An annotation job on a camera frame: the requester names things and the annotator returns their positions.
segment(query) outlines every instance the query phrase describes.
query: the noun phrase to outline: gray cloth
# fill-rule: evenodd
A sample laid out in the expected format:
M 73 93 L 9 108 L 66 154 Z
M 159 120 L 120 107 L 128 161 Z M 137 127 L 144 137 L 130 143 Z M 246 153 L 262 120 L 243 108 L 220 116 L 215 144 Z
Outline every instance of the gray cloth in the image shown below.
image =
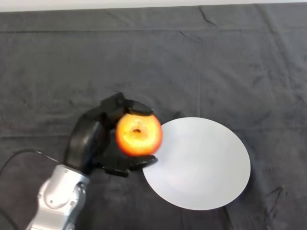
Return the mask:
M 96 171 L 77 230 L 305 230 L 306 12 L 296 3 L 0 13 L 0 161 L 24 148 L 60 160 L 78 116 L 121 91 L 162 123 L 199 116 L 230 128 L 251 179 L 227 206 L 191 211 L 160 198 L 142 172 Z M 108 151 L 118 152 L 114 141 Z M 54 166 L 24 154 L 0 178 L 0 207 L 21 229 Z M 0 226 L 11 229 L 2 217 Z

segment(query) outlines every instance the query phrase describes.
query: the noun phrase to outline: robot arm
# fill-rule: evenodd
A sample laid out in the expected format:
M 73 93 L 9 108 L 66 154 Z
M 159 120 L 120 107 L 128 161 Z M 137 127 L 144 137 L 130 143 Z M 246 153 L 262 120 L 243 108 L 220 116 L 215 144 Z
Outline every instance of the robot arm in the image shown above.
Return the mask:
M 125 113 L 151 115 L 153 110 L 140 102 L 117 93 L 100 106 L 83 114 L 77 121 L 68 142 L 63 164 L 39 190 L 38 210 L 27 230 L 74 230 L 74 223 L 85 203 L 88 176 L 95 168 L 106 173 L 128 176 L 129 170 L 157 161 L 154 156 L 116 159 L 99 162 L 109 144 L 109 132 Z

